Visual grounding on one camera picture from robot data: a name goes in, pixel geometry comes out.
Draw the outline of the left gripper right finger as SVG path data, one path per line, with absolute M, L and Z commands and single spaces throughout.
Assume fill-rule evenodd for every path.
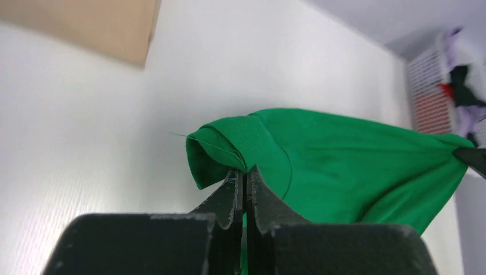
M 436 274 L 421 237 L 396 224 L 313 223 L 258 167 L 245 177 L 249 274 Z

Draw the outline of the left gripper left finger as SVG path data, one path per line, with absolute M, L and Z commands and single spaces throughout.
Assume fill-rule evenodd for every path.
M 84 214 L 63 231 L 44 274 L 238 274 L 242 173 L 185 214 Z

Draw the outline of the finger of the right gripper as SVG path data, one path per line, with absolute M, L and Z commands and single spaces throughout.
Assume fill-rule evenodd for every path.
M 485 179 L 485 148 L 457 148 L 453 155 Z

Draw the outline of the green t-shirt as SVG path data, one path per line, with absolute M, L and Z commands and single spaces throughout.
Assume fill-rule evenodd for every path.
M 196 185 L 258 168 L 267 186 L 314 223 L 396 223 L 423 234 L 451 199 L 473 143 L 305 109 L 264 109 L 202 125 L 186 138 Z

